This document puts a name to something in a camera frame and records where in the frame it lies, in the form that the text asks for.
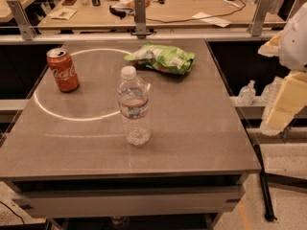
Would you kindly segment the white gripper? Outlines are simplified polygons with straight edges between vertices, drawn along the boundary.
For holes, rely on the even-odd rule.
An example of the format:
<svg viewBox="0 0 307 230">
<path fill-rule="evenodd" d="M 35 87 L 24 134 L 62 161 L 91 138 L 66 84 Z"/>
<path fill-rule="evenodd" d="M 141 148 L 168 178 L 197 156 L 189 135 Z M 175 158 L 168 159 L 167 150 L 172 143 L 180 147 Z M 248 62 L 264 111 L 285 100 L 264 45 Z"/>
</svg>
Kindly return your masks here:
<svg viewBox="0 0 307 230">
<path fill-rule="evenodd" d="M 277 57 L 291 71 L 284 79 L 276 77 L 262 115 L 260 131 L 268 136 L 283 131 L 307 105 L 307 3 L 278 32 L 258 49 L 264 57 Z"/>
</svg>

